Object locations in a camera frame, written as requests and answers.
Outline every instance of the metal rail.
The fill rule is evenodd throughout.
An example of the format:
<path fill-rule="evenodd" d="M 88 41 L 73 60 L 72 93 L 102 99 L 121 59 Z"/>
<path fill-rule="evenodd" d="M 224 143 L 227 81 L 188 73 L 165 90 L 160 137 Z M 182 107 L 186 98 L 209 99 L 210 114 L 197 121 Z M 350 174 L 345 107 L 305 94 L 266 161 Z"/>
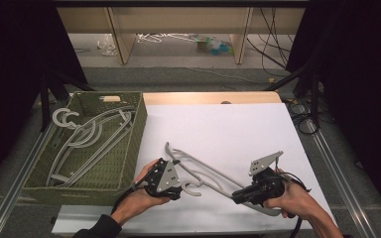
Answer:
<path fill-rule="evenodd" d="M 15 206 L 15 203 L 17 202 L 18 196 L 21 193 L 21 187 L 27 175 L 29 174 L 29 171 L 32 165 L 34 164 L 37 154 L 39 153 L 40 149 L 42 148 L 43 144 L 45 143 L 46 139 L 48 138 L 48 135 L 50 134 L 54 126 L 55 124 L 52 123 L 50 126 L 48 126 L 45 132 L 41 132 L 39 134 L 38 140 L 33 146 L 33 149 L 30 152 L 29 156 L 27 157 L 26 162 L 21 167 L 20 172 L 18 173 L 9 191 L 5 195 L 3 201 L 1 202 L 0 204 L 0 233 L 2 229 L 4 228 L 6 221 L 8 220 L 11 214 L 11 211 Z"/>
<path fill-rule="evenodd" d="M 315 130 L 315 124 L 312 120 L 308 121 L 308 125 L 312 131 Z M 359 231 L 361 237 L 372 238 L 377 237 L 376 233 L 373 230 L 373 227 L 370 224 L 367 214 L 362 209 L 360 202 L 355 197 L 354 192 L 349 185 L 344 173 L 339 167 L 338 162 L 336 161 L 333 153 L 326 142 L 326 139 L 323 136 L 323 133 L 319 129 L 316 133 L 313 134 L 317 147 L 320 151 L 320 154 L 323 157 L 333 180 L 335 181 L 336 187 L 338 188 L 344 203 L 351 214 L 351 217 Z"/>

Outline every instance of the black cable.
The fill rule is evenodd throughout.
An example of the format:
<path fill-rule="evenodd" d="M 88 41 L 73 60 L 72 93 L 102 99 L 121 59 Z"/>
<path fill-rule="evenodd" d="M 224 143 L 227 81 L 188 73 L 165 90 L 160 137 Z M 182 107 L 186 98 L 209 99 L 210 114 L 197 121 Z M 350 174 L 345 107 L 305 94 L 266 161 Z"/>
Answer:
<path fill-rule="evenodd" d="M 282 51 L 285 51 L 285 52 L 289 52 L 289 51 L 290 51 L 290 50 L 287 50 L 287 49 L 284 49 L 284 48 L 280 48 L 279 46 L 274 46 L 274 45 L 272 45 L 272 44 L 270 44 L 270 43 L 267 43 L 267 42 L 261 37 L 260 34 L 258 34 L 258 37 L 259 37 L 259 39 L 260 39 L 262 42 L 264 42 L 265 44 L 267 44 L 269 47 L 276 48 L 276 49 L 281 49 Z"/>
<path fill-rule="evenodd" d="M 260 10 L 261 10 L 262 17 L 264 18 L 264 21 L 265 21 L 265 23 L 267 25 L 267 28 L 268 28 L 268 31 L 269 31 L 267 42 L 269 41 L 269 37 L 272 36 L 272 38 L 274 39 L 275 43 L 279 47 L 279 53 L 280 53 L 281 59 L 283 60 L 284 63 L 287 63 L 287 58 L 284 56 L 283 51 L 280 50 L 281 47 L 280 47 L 280 44 L 278 42 L 277 28 L 275 27 L 275 12 L 276 12 L 276 9 L 275 8 L 271 9 L 272 10 L 272 23 L 271 23 L 271 27 L 270 27 L 270 25 L 268 23 L 268 20 L 265 17 L 264 12 L 262 11 L 262 8 L 260 8 Z"/>
<path fill-rule="evenodd" d="M 290 103 L 288 106 L 287 106 L 287 109 L 294 115 L 296 116 L 302 116 L 302 115 L 305 115 L 306 114 L 306 110 L 305 108 L 303 108 L 303 111 L 302 112 L 295 112 L 294 111 L 294 107 L 295 106 L 299 106 L 299 104 L 294 104 L 294 103 Z"/>
<path fill-rule="evenodd" d="M 288 60 L 287 60 L 286 56 L 284 55 L 284 53 L 282 51 L 282 48 L 280 47 L 280 43 L 278 42 L 277 28 L 275 26 L 275 13 L 276 13 L 276 11 L 277 11 L 276 8 L 272 8 L 271 32 L 272 32 L 273 38 L 275 40 L 275 43 L 279 47 L 279 52 L 280 52 L 280 55 L 281 55 L 281 59 L 283 60 L 283 63 L 287 64 Z"/>
<path fill-rule="evenodd" d="M 297 129 L 298 129 L 299 132 L 302 133 L 302 134 L 305 134 L 305 135 L 312 135 L 312 134 L 315 134 L 315 133 L 318 131 L 318 129 L 319 129 L 318 121 L 315 120 L 315 118 L 313 117 L 313 115 L 312 115 L 311 113 L 308 113 L 308 110 L 306 109 L 306 108 L 307 108 L 306 105 L 304 105 L 304 104 L 300 104 L 300 105 L 303 106 L 303 111 L 300 112 L 300 113 L 297 113 L 297 112 L 295 112 L 295 111 L 293 110 L 292 104 L 289 104 L 289 105 L 287 106 L 289 112 L 290 112 L 291 114 L 294 115 L 294 116 L 291 117 L 291 118 L 292 118 L 292 121 L 293 121 L 293 124 L 294 124 L 295 126 L 297 126 Z M 307 132 L 307 131 L 305 131 L 305 130 L 302 129 L 302 125 L 303 125 L 303 123 L 306 122 L 306 121 L 308 121 L 308 120 L 311 120 L 311 121 L 314 123 L 314 125 L 315 125 L 313 131 L 309 131 L 309 132 Z"/>
<path fill-rule="evenodd" d="M 280 176 L 290 176 L 291 177 L 291 180 L 295 183 L 297 183 L 299 186 L 301 186 L 306 192 L 311 192 L 311 189 L 308 189 L 306 186 L 305 186 L 305 183 L 302 182 L 302 180 L 295 176 L 294 174 L 292 173 L 288 173 L 288 172 L 282 172 L 282 173 L 279 173 Z"/>
<path fill-rule="evenodd" d="M 303 221 L 303 219 L 300 216 L 298 216 L 296 227 L 292 231 L 290 238 L 295 238 L 297 236 L 297 233 L 299 233 L 300 227 L 302 226 L 302 221 Z"/>
<path fill-rule="evenodd" d="M 287 37 L 289 37 L 290 41 L 291 41 L 292 43 L 294 43 L 294 40 L 290 37 L 290 35 L 287 35 Z"/>
<path fill-rule="evenodd" d="M 270 61 L 276 63 L 276 64 L 277 64 L 278 66 L 280 66 L 281 68 L 286 68 L 285 65 L 281 64 L 280 62 L 278 62 L 278 61 L 274 60 L 273 58 L 271 58 L 270 56 L 266 55 L 266 54 L 265 54 L 265 50 L 264 50 L 263 52 L 261 52 L 261 50 L 259 50 L 257 47 L 255 47 L 255 46 L 252 44 L 252 42 L 250 42 L 249 38 L 247 38 L 247 42 L 248 42 L 248 43 L 255 49 L 256 52 L 260 53 L 263 57 L 268 58 L 268 60 L 270 60 Z"/>

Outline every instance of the black curtain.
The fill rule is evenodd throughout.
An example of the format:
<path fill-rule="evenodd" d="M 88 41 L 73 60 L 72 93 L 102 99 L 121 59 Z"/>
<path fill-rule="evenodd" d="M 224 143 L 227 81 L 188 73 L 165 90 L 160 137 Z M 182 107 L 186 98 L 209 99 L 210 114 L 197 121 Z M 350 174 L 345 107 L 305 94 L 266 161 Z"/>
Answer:
<path fill-rule="evenodd" d="M 340 6 L 335 34 L 326 39 L 316 71 L 330 113 L 381 194 L 381 0 L 347 0 Z M 324 11 L 305 15 L 288 70 L 313 51 Z M 310 89 L 309 79 L 303 82 Z"/>
<path fill-rule="evenodd" d="M 57 9 L 41 2 L 0 1 L 0 164 L 26 126 L 45 73 L 86 83 Z"/>

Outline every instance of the wire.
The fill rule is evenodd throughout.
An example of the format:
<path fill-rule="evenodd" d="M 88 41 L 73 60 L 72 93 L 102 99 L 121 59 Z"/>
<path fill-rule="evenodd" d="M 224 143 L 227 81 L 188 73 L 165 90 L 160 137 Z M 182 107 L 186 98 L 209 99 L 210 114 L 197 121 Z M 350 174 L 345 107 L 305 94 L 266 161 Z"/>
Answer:
<path fill-rule="evenodd" d="M 269 41 L 269 38 L 270 36 L 272 36 L 272 38 L 274 39 L 275 43 L 277 44 L 277 46 L 279 47 L 279 53 L 280 53 L 280 56 L 283 60 L 284 63 L 287 63 L 287 58 L 286 56 L 284 55 L 283 51 L 281 50 L 281 47 L 280 47 L 280 43 L 278 41 L 278 37 L 277 37 L 277 28 L 275 27 L 275 13 L 276 13 L 276 8 L 271 8 L 272 10 L 272 22 L 271 22 L 271 26 L 270 24 L 268 23 L 268 20 L 267 18 L 265 17 L 265 14 L 262 10 L 262 8 L 260 8 L 261 10 L 261 14 L 262 14 L 262 17 L 264 18 L 264 21 L 265 23 L 267 24 L 267 28 L 268 28 L 268 31 L 269 31 L 269 35 L 268 35 L 268 39 L 267 39 L 267 43 Z"/>
<path fill-rule="evenodd" d="M 267 48 L 267 45 L 264 46 L 264 50 L 262 51 L 262 56 L 265 54 L 265 50 L 266 50 L 266 48 Z M 269 73 L 269 74 L 271 74 L 271 75 L 275 75 L 275 76 L 282 76 L 282 75 L 278 75 L 278 74 L 269 72 L 269 71 L 265 68 L 265 65 L 264 65 L 264 58 L 263 58 L 263 57 L 261 57 L 261 63 L 262 63 L 262 68 L 264 68 L 264 70 L 265 70 L 267 73 Z"/>
<path fill-rule="evenodd" d="M 290 176 L 291 179 L 294 179 L 294 180 L 296 180 L 297 182 L 299 182 L 299 183 L 300 183 L 300 186 L 301 186 L 302 188 L 304 188 L 307 192 L 311 191 L 310 189 L 307 189 L 306 186 L 305 186 L 305 183 L 302 182 L 302 180 L 301 180 L 299 177 L 295 176 L 294 174 L 292 174 L 292 173 L 288 173 L 288 172 L 282 172 L 282 173 L 279 173 L 279 175 L 280 175 L 280 176 Z"/>
<path fill-rule="evenodd" d="M 274 46 L 274 45 L 272 45 L 272 44 L 270 44 L 270 43 L 267 43 L 267 42 L 261 37 L 260 34 L 258 34 L 258 37 L 259 37 L 259 39 L 261 39 L 262 42 L 264 42 L 265 44 L 267 44 L 269 47 L 276 48 L 276 49 L 279 49 L 279 50 L 281 50 L 281 51 L 285 51 L 285 52 L 289 52 L 289 51 L 290 51 L 290 50 L 281 48 L 281 47 L 279 47 L 279 46 Z"/>
<path fill-rule="evenodd" d="M 290 37 L 290 35 L 287 35 L 287 37 L 289 37 L 289 39 L 290 39 L 290 41 L 291 41 L 292 43 L 295 42 L 295 41 Z"/>
<path fill-rule="evenodd" d="M 297 105 L 301 105 L 302 108 L 303 108 L 303 111 L 300 112 L 300 113 L 297 113 L 293 110 L 293 108 L 291 107 L 291 105 L 289 105 L 287 108 L 289 108 L 289 111 L 294 115 L 292 116 L 292 120 L 293 120 L 293 124 L 295 126 L 297 126 L 297 129 L 299 130 L 300 133 L 302 134 L 305 134 L 305 135 L 312 135 L 312 134 L 315 134 L 318 129 L 319 129 L 319 124 L 318 124 L 318 121 L 315 120 L 315 118 L 313 117 L 313 115 L 311 113 L 308 112 L 308 109 L 306 107 L 306 105 L 304 103 L 302 104 L 297 104 Z M 309 120 L 311 120 L 311 122 L 314 123 L 314 130 L 313 131 L 306 131 L 306 130 L 303 130 L 302 129 L 302 125 L 305 123 L 305 122 L 308 122 Z"/>
<path fill-rule="evenodd" d="M 213 72 L 213 71 L 208 71 L 208 70 L 194 69 L 194 68 L 191 68 L 191 67 L 184 67 L 184 68 L 189 69 L 189 70 L 192 70 L 192 71 L 197 71 L 197 72 L 211 73 L 211 74 L 214 74 L 214 75 L 217 75 L 217 76 L 226 77 L 226 78 L 236 78 L 236 79 L 241 79 L 241 80 L 248 81 L 248 82 L 253 82 L 253 83 L 269 83 L 269 82 L 254 81 L 254 80 L 250 80 L 250 79 L 245 78 L 245 77 L 228 76 L 228 75 L 224 75 L 224 74 L 220 74 L 220 73 Z"/>
<path fill-rule="evenodd" d="M 290 238 L 296 238 L 297 233 L 299 233 L 300 227 L 302 226 L 303 219 L 299 216 L 297 218 L 297 223 L 295 229 L 292 231 L 292 234 L 290 235 Z"/>
<path fill-rule="evenodd" d="M 268 58 L 268 60 L 273 61 L 274 63 L 276 63 L 276 64 L 277 64 L 278 66 L 280 66 L 281 68 L 286 68 L 285 65 L 283 65 L 283 64 L 281 64 L 280 62 L 274 60 L 272 57 L 266 55 L 266 54 L 265 54 L 265 50 L 261 52 L 261 50 L 259 50 L 257 47 L 255 47 L 255 46 L 252 44 L 252 42 L 251 42 L 248 38 L 247 38 L 247 42 L 254 48 L 254 50 L 255 50 L 256 52 L 260 53 L 263 57 L 266 57 L 266 58 Z"/>

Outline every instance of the green plastic crate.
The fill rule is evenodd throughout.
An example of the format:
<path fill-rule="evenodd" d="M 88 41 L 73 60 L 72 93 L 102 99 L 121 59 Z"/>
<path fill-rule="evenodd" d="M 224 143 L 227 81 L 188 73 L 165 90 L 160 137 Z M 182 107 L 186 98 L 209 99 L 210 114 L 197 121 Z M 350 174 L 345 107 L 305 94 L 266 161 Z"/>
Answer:
<path fill-rule="evenodd" d="M 103 101 L 114 96 L 120 101 Z M 91 118 L 123 106 L 135 106 L 136 114 L 131 131 L 115 145 L 90 171 L 71 187 L 46 186 L 52 163 L 73 130 L 55 126 L 38 153 L 36 162 L 23 184 L 23 191 L 43 204 L 53 205 L 113 205 L 127 188 L 135 174 L 139 148 L 147 121 L 147 110 L 141 92 L 76 92 L 66 108 L 79 113 L 67 121 L 84 124 Z M 99 140 L 92 146 L 73 149 L 59 174 L 69 177 L 119 127 L 114 120 L 104 124 Z"/>

